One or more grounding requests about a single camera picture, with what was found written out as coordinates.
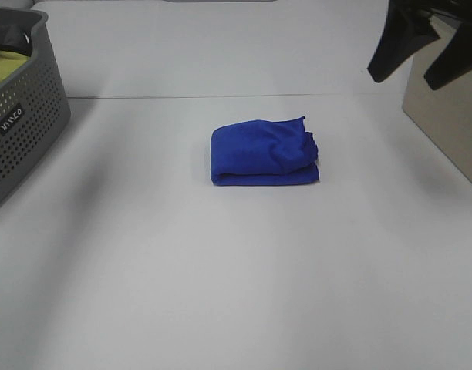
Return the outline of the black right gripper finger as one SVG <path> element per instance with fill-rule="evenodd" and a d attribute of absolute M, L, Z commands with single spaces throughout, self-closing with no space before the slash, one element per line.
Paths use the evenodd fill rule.
<path fill-rule="evenodd" d="M 429 1 L 435 15 L 459 22 L 453 38 L 424 75 L 432 90 L 438 90 L 472 71 L 472 1 Z"/>
<path fill-rule="evenodd" d="M 374 82 L 389 78 L 408 58 L 440 39 L 425 1 L 389 1 L 383 33 L 367 67 Z"/>

